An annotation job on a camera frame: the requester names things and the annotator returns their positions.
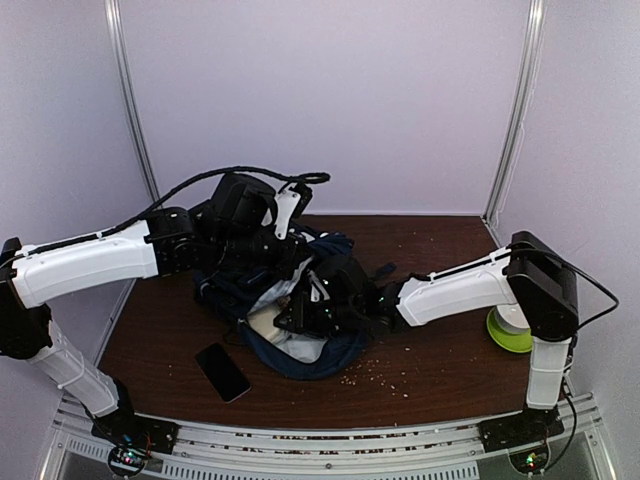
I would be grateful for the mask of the navy blue student backpack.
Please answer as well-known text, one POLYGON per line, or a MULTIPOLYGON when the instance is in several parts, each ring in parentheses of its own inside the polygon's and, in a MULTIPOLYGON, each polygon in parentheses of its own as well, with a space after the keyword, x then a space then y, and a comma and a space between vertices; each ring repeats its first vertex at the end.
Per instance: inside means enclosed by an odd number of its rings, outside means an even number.
POLYGON ((295 223, 282 241, 262 228, 225 247, 215 263, 194 271, 194 298, 288 378, 332 376, 371 337, 395 327, 378 284, 395 264, 365 270, 342 232, 295 223))

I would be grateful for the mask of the beige hard glasses case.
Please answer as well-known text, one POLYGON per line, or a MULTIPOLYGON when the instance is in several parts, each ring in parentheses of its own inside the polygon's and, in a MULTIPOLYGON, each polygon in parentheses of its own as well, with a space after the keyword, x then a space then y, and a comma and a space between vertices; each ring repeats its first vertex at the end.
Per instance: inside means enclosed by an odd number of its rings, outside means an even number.
POLYGON ((254 332, 270 343, 276 344, 280 342, 285 335, 284 330, 274 325, 274 320, 280 313, 280 307, 277 304, 272 304, 252 312, 247 317, 247 321, 254 332))

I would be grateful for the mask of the black smartphone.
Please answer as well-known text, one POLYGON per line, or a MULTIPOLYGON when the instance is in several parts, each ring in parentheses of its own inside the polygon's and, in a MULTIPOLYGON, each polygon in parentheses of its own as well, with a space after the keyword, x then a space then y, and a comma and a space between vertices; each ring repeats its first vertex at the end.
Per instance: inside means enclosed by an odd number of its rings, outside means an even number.
POLYGON ((198 352, 195 361, 225 403, 231 403, 251 390, 251 384, 220 343, 198 352))

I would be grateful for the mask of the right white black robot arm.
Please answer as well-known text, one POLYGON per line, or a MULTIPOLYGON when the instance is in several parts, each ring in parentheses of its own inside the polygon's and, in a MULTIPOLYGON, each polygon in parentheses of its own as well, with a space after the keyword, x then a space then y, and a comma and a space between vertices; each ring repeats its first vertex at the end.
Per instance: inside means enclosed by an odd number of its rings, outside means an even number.
POLYGON ((528 231, 510 245, 451 269, 377 285, 351 256, 320 263, 291 295, 275 327, 296 334, 337 331, 398 332, 487 308, 507 335, 531 338, 523 410, 503 420, 519 440, 560 430, 557 409, 578 326, 577 280, 553 250, 528 231))

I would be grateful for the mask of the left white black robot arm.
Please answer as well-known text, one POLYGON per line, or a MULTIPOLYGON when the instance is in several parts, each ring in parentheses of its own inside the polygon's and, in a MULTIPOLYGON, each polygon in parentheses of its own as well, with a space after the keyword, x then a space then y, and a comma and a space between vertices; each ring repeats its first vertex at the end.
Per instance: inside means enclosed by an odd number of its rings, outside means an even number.
POLYGON ((290 231, 325 173, 282 176, 230 167, 216 171, 212 197, 190 209, 154 202, 133 218, 82 236, 45 245, 12 238, 1 254, 1 352, 41 368, 79 400, 94 422, 123 444, 144 433, 126 387, 89 365, 54 322, 51 299, 127 279, 188 270, 237 273, 232 289, 248 311, 288 294, 308 257, 290 231))

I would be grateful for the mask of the white bowl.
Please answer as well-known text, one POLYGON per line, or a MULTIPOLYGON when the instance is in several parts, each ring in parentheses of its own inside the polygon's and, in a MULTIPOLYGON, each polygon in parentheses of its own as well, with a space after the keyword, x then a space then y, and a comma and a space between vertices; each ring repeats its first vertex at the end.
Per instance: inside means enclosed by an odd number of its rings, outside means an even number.
POLYGON ((530 329, 519 304, 495 307, 497 325, 509 334, 524 334, 530 329))

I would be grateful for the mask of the lime green plate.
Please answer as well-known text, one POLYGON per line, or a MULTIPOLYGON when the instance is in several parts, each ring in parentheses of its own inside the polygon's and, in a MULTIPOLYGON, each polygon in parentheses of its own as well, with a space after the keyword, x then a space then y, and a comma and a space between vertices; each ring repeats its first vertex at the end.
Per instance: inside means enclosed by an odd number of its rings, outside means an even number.
POLYGON ((504 350, 516 354, 525 354, 532 351, 533 339, 530 329, 509 324, 498 313, 496 308, 489 311, 486 327, 492 340, 504 350))

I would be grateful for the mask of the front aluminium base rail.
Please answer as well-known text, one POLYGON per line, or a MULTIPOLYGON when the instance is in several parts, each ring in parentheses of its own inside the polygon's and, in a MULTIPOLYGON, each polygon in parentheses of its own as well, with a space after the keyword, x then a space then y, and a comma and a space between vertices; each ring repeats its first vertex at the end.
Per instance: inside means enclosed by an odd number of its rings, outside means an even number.
POLYGON ((564 432, 488 451, 480 419, 343 430, 291 430, 178 421, 173 449, 140 479, 520 479, 525 451, 551 450, 546 479, 618 479, 602 416, 590 394, 561 402, 564 432))

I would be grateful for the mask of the left aluminium frame post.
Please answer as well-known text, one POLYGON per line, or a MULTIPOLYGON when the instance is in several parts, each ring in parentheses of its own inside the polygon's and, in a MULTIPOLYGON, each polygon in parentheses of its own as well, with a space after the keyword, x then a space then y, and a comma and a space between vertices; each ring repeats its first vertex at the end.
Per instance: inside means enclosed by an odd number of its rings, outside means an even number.
POLYGON ((143 184, 151 202, 160 199, 160 189, 149 157, 147 143, 143 132, 131 68, 127 54, 125 32, 122 23, 121 2, 106 0, 104 2, 107 28, 112 44, 116 69, 124 102, 125 117, 133 143, 135 158, 140 167, 143 184))

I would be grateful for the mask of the aluminium frame post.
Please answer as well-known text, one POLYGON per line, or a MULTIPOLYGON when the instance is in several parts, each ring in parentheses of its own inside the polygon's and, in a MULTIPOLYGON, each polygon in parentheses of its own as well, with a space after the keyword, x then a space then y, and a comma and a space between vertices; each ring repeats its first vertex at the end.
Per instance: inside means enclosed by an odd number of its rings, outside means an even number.
POLYGON ((483 215, 485 224, 491 230, 495 230, 498 226, 499 215, 503 209, 512 181, 521 141, 524 139, 525 117, 533 97, 539 68, 546 4, 547 2, 543 0, 529 2, 527 25, 511 113, 498 168, 483 215))
POLYGON ((107 28, 112 44, 116 69, 124 102, 125 117, 133 143, 135 158, 140 167, 143 184, 151 202, 160 199, 160 189, 149 157, 147 143, 143 132, 131 68, 127 54, 125 32, 122 23, 121 2, 106 0, 104 2, 107 28))

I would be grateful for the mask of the right aluminium frame post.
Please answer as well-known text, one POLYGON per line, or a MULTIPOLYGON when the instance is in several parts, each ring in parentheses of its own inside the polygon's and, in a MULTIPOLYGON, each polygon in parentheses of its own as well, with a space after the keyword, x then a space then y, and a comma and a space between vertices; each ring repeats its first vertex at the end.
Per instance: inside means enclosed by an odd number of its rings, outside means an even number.
POLYGON ((543 0, 529 2, 527 25, 511 113, 498 168, 483 215, 485 224, 491 230, 495 230, 498 226, 499 215, 503 209, 512 181, 521 141, 524 139, 525 117, 533 97, 539 68, 546 4, 547 2, 543 0))

